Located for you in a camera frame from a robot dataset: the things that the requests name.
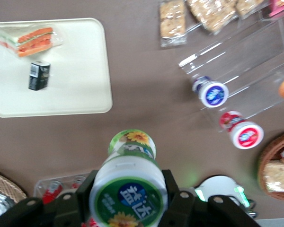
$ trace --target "woven basket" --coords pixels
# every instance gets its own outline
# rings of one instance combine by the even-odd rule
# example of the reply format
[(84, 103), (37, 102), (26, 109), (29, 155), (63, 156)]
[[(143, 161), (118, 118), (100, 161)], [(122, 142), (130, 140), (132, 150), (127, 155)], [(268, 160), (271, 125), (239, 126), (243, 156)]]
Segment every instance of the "woven basket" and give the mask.
[(27, 197), (19, 186), (2, 175), (0, 175), (0, 193), (9, 196), (15, 203)]
[(271, 143), (269, 143), (266, 148), (263, 150), (263, 153), (260, 156), (259, 159), (259, 169), (258, 169), (258, 180), (260, 183), (261, 188), (264, 190), (264, 192), (276, 199), (284, 200), (284, 192), (269, 192), (266, 188), (265, 179), (263, 177), (263, 171), (265, 168), (265, 165), (270, 161), (274, 159), (280, 159), (281, 155), (280, 153), (284, 150), (284, 134), (277, 139), (273, 140)]

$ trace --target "product label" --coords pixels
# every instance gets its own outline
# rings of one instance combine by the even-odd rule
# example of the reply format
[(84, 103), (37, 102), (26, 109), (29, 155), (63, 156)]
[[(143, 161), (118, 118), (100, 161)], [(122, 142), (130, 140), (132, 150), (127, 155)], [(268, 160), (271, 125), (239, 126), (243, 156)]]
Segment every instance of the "product label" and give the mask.
[(129, 129), (116, 134), (108, 147), (108, 154), (120, 150), (123, 147), (128, 151), (139, 151), (150, 158), (156, 158), (156, 146), (149, 135), (137, 129)]
[(244, 122), (244, 118), (240, 113), (236, 111), (229, 111), (222, 115), (220, 118), (220, 126), (223, 129), (227, 129), (230, 132), (233, 127), (235, 127), (238, 123)]
[(254, 128), (247, 128), (239, 135), (239, 144), (243, 147), (250, 147), (258, 140), (258, 131)]
[(120, 156), (135, 156), (135, 157), (142, 157), (144, 159), (149, 160), (153, 164), (155, 164), (157, 167), (159, 167), (156, 160), (153, 158), (153, 154), (150, 152), (150, 149), (146, 146), (140, 146), (140, 143), (137, 142), (131, 142), (131, 143), (125, 143), (122, 145), (122, 147), (117, 151), (112, 153), (103, 163), (106, 164), (110, 160), (120, 157)]
[(163, 214), (165, 191), (140, 178), (119, 178), (97, 193), (96, 214), (106, 226), (152, 226)]
[(220, 86), (213, 86), (206, 92), (206, 101), (210, 105), (218, 105), (224, 99), (224, 89)]

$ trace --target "wicker placemat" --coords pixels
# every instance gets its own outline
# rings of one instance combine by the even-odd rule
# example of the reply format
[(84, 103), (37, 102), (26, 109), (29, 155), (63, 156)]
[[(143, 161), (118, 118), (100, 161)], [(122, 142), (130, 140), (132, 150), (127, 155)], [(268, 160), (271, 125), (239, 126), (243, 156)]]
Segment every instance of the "wicker placemat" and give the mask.
[(27, 197), (22, 189), (2, 175), (0, 175), (0, 192), (9, 196), (15, 203)]

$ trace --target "black robotic claw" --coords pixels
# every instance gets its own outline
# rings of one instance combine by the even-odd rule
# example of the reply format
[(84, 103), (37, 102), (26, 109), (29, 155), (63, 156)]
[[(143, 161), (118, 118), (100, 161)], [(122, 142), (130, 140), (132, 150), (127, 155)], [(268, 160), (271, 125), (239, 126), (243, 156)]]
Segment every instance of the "black robotic claw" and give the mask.
[[(98, 171), (94, 170), (75, 193), (65, 193), (44, 205), (27, 198), (0, 216), (0, 227), (80, 227), (90, 217), (89, 192)], [(180, 191), (170, 170), (162, 170), (169, 208), (159, 227), (260, 227), (244, 210), (224, 195), (208, 202)]]

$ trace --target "white tray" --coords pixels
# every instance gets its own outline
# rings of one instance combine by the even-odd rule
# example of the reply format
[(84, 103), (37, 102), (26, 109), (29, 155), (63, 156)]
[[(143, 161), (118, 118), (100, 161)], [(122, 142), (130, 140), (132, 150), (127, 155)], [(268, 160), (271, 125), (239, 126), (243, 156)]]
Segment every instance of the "white tray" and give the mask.
[[(102, 24), (93, 18), (2, 22), (0, 26), (53, 23), (64, 41), (18, 58), (0, 46), (0, 117), (105, 113), (112, 107)], [(30, 64), (51, 63), (48, 87), (28, 89)]]

